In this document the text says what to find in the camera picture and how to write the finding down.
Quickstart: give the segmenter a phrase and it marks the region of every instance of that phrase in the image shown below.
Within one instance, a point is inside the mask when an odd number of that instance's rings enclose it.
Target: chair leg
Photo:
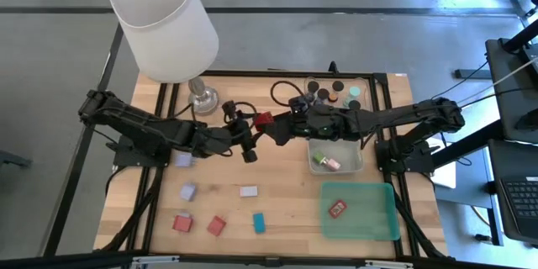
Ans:
[[[0,150],[0,161],[2,163],[11,163],[21,167],[28,167],[32,164],[31,160],[24,159],[21,156],[16,156],[3,150]]]

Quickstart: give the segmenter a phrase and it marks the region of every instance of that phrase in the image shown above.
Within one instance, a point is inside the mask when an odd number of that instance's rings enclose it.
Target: red cube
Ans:
[[[331,217],[333,217],[333,219],[336,219],[344,212],[346,208],[347,204],[342,200],[338,200],[331,208],[329,208],[329,214]]]
[[[174,225],[172,226],[172,228],[177,231],[188,232],[191,229],[192,224],[192,218],[176,215],[176,219],[174,219]]]
[[[223,219],[219,218],[218,216],[215,216],[211,223],[209,223],[208,231],[210,234],[214,236],[219,236],[222,232],[222,229],[224,229],[226,225],[226,222],[224,222]]]

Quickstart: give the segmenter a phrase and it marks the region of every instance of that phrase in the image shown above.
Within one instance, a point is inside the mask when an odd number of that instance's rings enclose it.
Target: teal block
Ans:
[[[266,222],[263,219],[263,214],[252,214],[254,219],[254,231],[257,234],[266,232]]]

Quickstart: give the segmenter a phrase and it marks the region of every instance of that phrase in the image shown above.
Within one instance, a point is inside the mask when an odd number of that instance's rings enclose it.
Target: white lampshade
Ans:
[[[110,0],[140,71],[185,82],[205,71],[219,37],[200,0]]]

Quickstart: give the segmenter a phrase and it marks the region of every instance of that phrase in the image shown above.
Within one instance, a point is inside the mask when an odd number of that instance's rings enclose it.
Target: table lamp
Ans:
[[[212,113],[217,92],[198,76],[214,62],[219,37],[200,0],[110,0],[140,72],[157,82],[189,81],[196,114]]]

